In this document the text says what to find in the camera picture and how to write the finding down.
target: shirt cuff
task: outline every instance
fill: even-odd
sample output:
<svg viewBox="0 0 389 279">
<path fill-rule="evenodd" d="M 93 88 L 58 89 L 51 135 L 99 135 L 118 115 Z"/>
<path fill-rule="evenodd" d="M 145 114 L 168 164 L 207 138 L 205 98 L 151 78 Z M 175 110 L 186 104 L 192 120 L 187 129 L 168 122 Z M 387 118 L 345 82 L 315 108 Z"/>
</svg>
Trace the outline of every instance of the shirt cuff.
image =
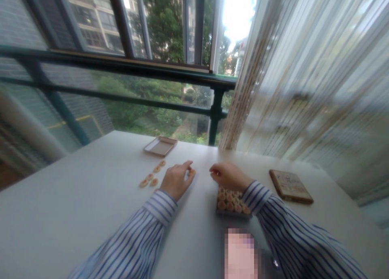
<svg viewBox="0 0 389 279">
<path fill-rule="evenodd" d="M 178 205 L 167 193 L 158 190 L 143 205 L 164 226 L 168 226 Z"/>
<path fill-rule="evenodd" d="M 257 215 L 271 195 L 269 189 L 258 181 L 254 181 L 244 192 L 242 201 L 254 215 Z"/>
</svg>

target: sheer curtain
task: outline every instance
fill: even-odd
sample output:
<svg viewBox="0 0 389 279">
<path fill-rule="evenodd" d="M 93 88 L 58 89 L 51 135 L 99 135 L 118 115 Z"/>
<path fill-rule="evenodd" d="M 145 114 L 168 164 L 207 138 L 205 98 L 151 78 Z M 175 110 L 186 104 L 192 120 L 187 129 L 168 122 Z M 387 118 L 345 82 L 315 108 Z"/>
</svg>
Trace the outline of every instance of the sheer curtain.
<svg viewBox="0 0 389 279">
<path fill-rule="evenodd" d="M 389 0 L 259 0 L 220 147 L 389 180 Z"/>
</svg>

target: green railing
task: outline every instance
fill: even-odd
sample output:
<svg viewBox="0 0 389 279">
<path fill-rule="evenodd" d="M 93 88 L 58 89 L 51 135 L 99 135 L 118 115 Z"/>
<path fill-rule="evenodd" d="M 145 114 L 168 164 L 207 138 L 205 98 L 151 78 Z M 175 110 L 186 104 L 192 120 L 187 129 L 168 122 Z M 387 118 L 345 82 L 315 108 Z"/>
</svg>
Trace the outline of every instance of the green railing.
<svg viewBox="0 0 389 279">
<path fill-rule="evenodd" d="M 209 116 L 211 122 L 208 145 L 214 146 L 218 123 L 222 118 L 227 116 L 227 112 L 223 111 L 222 108 L 223 95 L 225 92 L 233 90 L 236 82 L 236 79 L 232 77 L 214 75 L 211 73 L 193 72 L 187 70 L 186 67 L 182 67 L 182 69 L 180 69 L 179 67 L 173 67 L 168 64 L 159 64 L 159 66 L 156 66 L 153 64 L 142 63 L 140 61 L 132 62 L 118 57 L 111 58 L 92 54 L 40 51 L 0 46 L 0 56 L 15 59 L 26 69 L 32 79 L 32 81 L 24 81 L 8 77 L 0 77 L 0 82 L 40 89 L 83 145 L 90 143 L 90 140 L 83 128 L 76 121 L 71 111 L 65 105 L 59 92 Z M 210 108 L 203 108 L 185 104 L 174 104 L 142 98 L 120 96 L 77 87 L 56 85 L 52 83 L 43 72 L 41 63 L 62 64 L 78 68 L 119 73 L 123 75 L 133 75 L 206 86 L 214 90 L 214 99 Z"/>
</svg>

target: white table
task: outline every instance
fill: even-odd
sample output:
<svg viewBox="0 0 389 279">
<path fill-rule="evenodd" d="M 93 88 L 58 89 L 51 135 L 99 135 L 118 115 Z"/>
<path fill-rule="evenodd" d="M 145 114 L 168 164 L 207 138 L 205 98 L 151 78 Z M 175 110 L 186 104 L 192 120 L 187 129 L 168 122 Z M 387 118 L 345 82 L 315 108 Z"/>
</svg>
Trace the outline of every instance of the white table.
<svg viewBox="0 0 389 279">
<path fill-rule="evenodd" d="M 65 278 L 92 254 L 151 196 L 153 188 L 138 184 L 160 160 L 142 151 L 152 139 L 114 131 L 0 192 L 0 277 Z M 197 175 L 162 245 L 158 278 L 219 278 L 226 226 L 246 228 L 266 246 L 256 219 L 215 215 L 217 185 L 208 169 L 220 161 L 236 163 L 274 193 L 269 169 L 296 173 L 315 202 L 288 205 L 343 242 L 369 277 L 389 274 L 386 236 L 323 170 L 179 142 L 157 177 L 187 159 Z"/>
</svg>

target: striped shirt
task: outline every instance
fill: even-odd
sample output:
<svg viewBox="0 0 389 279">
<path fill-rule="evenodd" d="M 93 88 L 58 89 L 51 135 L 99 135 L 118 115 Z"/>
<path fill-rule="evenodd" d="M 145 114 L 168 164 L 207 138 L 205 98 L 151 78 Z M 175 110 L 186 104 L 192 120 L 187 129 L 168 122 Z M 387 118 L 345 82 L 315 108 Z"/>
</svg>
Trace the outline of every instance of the striped shirt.
<svg viewBox="0 0 389 279">
<path fill-rule="evenodd" d="M 242 200 L 261 223 L 285 278 L 366 278 L 359 264 L 324 229 L 305 223 L 257 181 Z M 158 190 L 69 278 L 150 278 L 177 203 Z"/>
</svg>

